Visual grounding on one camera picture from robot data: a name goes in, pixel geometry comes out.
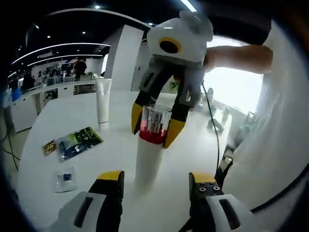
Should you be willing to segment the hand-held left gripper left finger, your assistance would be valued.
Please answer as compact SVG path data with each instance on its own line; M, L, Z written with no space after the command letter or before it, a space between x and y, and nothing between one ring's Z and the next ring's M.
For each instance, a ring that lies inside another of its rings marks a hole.
M50 232L117 232L123 213L125 172L100 174L89 191L82 191L66 203Z

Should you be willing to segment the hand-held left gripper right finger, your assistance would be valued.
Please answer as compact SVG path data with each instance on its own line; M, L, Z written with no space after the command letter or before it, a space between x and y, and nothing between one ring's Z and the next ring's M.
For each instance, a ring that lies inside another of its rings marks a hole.
M249 232L253 214L231 194L224 194L212 175L189 173L189 220L184 232Z

